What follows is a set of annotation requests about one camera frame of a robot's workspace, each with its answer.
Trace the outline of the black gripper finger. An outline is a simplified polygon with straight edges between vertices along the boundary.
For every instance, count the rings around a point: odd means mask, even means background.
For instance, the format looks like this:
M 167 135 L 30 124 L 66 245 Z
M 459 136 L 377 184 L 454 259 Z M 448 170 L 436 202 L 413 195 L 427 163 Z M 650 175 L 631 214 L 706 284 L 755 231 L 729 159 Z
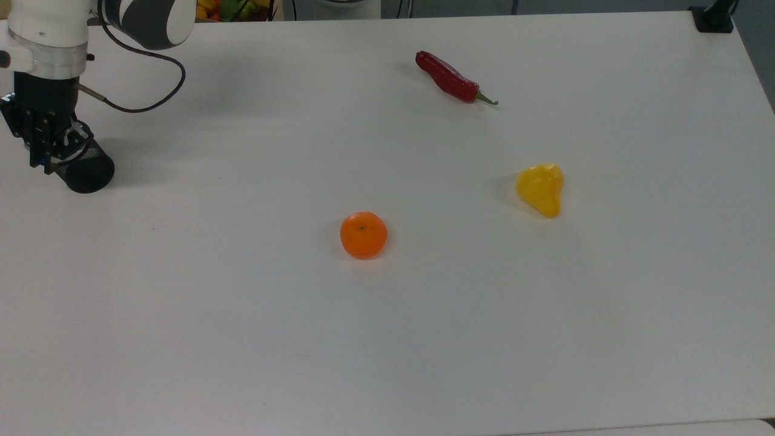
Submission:
M 41 147 L 37 144 L 36 115 L 31 108 L 25 107 L 14 92 L 2 96 L 2 115 L 12 136 L 20 138 L 28 151 L 28 163 L 32 168 L 41 165 Z
M 55 133 L 44 143 L 44 173 L 63 172 L 75 163 L 93 157 L 93 133 L 81 121 L 72 121 L 69 127 Z

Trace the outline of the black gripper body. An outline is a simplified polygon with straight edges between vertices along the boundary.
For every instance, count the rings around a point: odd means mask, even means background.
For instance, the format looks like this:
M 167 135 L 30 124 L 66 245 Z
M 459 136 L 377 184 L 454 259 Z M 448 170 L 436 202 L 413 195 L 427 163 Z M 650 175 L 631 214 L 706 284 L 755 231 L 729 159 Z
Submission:
M 14 116 L 21 126 L 31 126 L 45 115 L 52 116 L 51 130 L 64 132 L 75 121 L 80 77 L 49 79 L 14 72 Z

